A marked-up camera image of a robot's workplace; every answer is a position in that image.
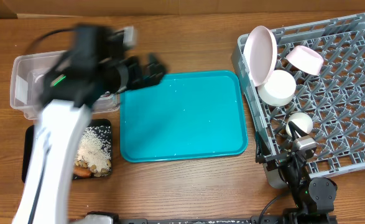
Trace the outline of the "white plastic cup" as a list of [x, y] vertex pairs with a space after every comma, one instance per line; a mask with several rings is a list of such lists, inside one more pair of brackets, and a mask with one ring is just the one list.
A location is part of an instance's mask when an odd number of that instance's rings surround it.
[[291, 114], [287, 122], [289, 123], [291, 121], [307, 134], [310, 134], [313, 129], [313, 121], [306, 113], [297, 112]]

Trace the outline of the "white bowl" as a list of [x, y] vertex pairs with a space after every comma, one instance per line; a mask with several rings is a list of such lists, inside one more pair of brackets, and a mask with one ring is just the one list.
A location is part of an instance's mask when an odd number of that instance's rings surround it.
[[285, 106], [291, 102], [297, 84], [289, 72], [274, 70], [268, 81], [257, 88], [261, 100], [271, 106]]

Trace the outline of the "pink bowl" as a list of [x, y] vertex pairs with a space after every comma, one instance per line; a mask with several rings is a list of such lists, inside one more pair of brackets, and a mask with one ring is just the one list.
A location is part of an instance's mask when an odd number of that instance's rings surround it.
[[324, 62], [320, 54], [302, 45], [296, 46], [285, 58], [294, 67], [315, 76], [320, 75], [320, 70]]

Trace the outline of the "white plate with food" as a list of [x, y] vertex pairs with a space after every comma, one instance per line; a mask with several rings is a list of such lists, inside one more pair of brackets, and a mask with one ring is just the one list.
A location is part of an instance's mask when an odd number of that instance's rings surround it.
[[243, 55], [254, 86], [268, 81], [277, 60], [277, 42], [274, 34], [265, 26], [257, 26], [248, 35]]

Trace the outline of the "orange carrot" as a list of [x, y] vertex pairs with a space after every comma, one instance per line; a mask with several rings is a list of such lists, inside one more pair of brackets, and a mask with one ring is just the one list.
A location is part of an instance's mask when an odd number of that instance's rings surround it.
[[91, 176], [91, 171], [84, 167], [75, 166], [73, 174], [81, 178], [89, 178]]

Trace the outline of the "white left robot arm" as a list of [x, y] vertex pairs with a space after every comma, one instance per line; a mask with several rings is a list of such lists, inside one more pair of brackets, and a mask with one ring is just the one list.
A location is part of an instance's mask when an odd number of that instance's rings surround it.
[[24, 191], [14, 223], [67, 223], [74, 160], [94, 105], [104, 94], [158, 85], [167, 67], [154, 54], [141, 66], [126, 52], [137, 42], [135, 28], [120, 30], [77, 24], [72, 47], [44, 74], [38, 96]]

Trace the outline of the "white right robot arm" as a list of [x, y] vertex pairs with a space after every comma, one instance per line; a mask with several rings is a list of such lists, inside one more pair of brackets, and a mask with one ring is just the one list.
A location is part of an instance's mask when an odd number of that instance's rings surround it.
[[[307, 171], [307, 160], [316, 151], [316, 141], [295, 123], [289, 122], [293, 146], [288, 152], [272, 155], [259, 134], [255, 133], [256, 162], [265, 164], [268, 171], [276, 171], [287, 184], [288, 190], [272, 199], [258, 217], [251, 217], [253, 223], [297, 223], [333, 224], [334, 201], [337, 184], [326, 177], [311, 178]], [[278, 199], [290, 194], [294, 208], [286, 208], [280, 216], [266, 215], [267, 209]]]

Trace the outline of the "grey dishwasher rack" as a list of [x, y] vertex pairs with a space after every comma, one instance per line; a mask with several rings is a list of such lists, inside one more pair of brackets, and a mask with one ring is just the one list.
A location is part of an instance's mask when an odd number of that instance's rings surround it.
[[[238, 38], [231, 56], [241, 90], [249, 105], [255, 130], [271, 154], [287, 152], [292, 140], [286, 132], [289, 116], [297, 112], [313, 121], [315, 155], [308, 160], [311, 177], [333, 177], [365, 169], [365, 13], [283, 27], [273, 31], [276, 68], [297, 82], [291, 102], [270, 106], [249, 79], [243, 50], [247, 35]], [[319, 76], [309, 75], [287, 61], [295, 47], [306, 46], [324, 63]]]

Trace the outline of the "teal plastic tray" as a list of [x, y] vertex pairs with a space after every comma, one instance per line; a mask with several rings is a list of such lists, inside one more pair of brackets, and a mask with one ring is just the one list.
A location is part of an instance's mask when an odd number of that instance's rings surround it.
[[248, 145], [238, 77], [174, 73], [121, 95], [120, 152], [129, 162], [237, 156]]

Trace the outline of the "clear plastic bin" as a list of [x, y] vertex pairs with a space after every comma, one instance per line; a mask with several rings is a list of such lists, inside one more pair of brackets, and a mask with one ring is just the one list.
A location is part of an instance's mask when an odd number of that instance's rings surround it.
[[15, 58], [11, 73], [10, 106], [23, 112], [25, 119], [37, 119], [44, 76], [63, 53], [64, 51], [61, 50], [21, 55]]

